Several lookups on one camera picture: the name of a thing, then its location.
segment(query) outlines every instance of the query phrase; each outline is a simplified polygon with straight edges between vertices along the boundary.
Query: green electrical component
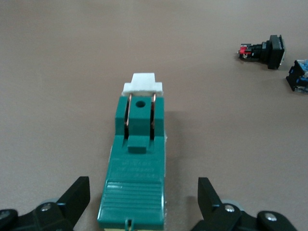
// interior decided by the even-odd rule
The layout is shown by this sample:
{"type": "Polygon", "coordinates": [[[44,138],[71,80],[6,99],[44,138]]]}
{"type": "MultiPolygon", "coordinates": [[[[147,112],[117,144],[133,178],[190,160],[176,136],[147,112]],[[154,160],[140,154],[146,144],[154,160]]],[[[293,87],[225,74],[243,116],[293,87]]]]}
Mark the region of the green electrical component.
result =
{"type": "Polygon", "coordinates": [[[134,74],[119,98],[97,218],[105,230],[164,229],[164,98],[154,83],[153,73],[134,74]]]}

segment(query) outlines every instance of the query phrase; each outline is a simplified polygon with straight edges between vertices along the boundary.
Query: black electrical component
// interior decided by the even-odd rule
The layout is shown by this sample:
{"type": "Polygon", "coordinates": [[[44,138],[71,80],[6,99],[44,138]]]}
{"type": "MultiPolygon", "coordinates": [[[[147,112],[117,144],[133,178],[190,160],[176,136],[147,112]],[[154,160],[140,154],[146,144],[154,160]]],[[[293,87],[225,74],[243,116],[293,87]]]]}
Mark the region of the black electrical component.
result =
{"type": "Polygon", "coordinates": [[[259,60],[266,63],[269,69],[278,69],[284,59],[285,45],[281,35],[271,35],[261,44],[242,43],[238,53],[240,59],[259,60]]]}
{"type": "Polygon", "coordinates": [[[308,59],[295,60],[286,79],[292,91],[308,93],[308,59]]]}
{"type": "Polygon", "coordinates": [[[233,204],[223,204],[208,178],[199,178],[198,204],[204,220],[191,231],[296,231],[280,213],[261,211],[254,218],[233,204]]]}
{"type": "Polygon", "coordinates": [[[56,203],[43,203],[20,217],[15,209],[0,210],[0,231],[73,231],[89,202],[89,178],[79,177],[56,203]]]}

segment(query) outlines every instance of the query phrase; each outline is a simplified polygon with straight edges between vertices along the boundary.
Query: red component part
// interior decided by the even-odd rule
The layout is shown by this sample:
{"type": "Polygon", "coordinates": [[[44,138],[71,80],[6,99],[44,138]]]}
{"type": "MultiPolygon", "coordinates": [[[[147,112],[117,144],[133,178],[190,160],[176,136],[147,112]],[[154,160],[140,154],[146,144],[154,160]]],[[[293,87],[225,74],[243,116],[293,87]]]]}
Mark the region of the red component part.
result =
{"type": "Polygon", "coordinates": [[[250,51],[246,51],[247,46],[241,46],[240,47],[240,54],[251,54],[250,51]]]}

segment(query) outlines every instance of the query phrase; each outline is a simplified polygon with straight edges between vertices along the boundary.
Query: ridged surface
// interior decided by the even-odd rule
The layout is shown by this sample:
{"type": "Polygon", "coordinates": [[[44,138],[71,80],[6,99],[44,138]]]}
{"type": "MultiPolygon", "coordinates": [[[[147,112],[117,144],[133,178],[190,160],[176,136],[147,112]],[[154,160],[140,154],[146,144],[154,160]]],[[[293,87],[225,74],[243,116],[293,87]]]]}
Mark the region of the ridged surface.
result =
{"type": "Polygon", "coordinates": [[[110,181],[103,194],[103,207],[160,210],[161,197],[160,183],[110,181]]]}

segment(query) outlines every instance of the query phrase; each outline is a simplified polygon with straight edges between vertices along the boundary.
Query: white connector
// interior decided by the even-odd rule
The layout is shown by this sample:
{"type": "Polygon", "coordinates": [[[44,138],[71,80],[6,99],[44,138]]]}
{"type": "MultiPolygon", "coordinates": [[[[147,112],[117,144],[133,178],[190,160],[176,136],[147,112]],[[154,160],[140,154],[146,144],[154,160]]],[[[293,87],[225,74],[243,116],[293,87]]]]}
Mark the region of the white connector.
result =
{"type": "Polygon", "coordinates": [[[123,96],[163,96],[163,84],[155,82],[154,73],[134,73],[130,83],[125,83],[122,91],[123,96]]]}

